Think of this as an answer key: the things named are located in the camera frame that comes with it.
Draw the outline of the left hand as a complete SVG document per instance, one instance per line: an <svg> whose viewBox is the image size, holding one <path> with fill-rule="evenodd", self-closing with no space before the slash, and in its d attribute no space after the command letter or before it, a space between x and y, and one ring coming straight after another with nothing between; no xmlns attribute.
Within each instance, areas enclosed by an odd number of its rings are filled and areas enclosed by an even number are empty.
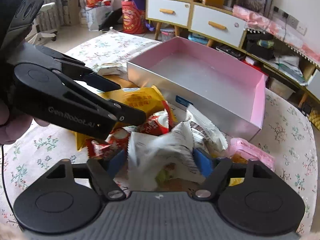
<svg viewBox="0 0 320 240"><path fill-rule="evenodd" d="M1 145L13 144L17 139L24 135L33 121L42 127L49 125L48 122L34 118L25 113L14 113L14 111L10 110L1 100Z"/></svg>

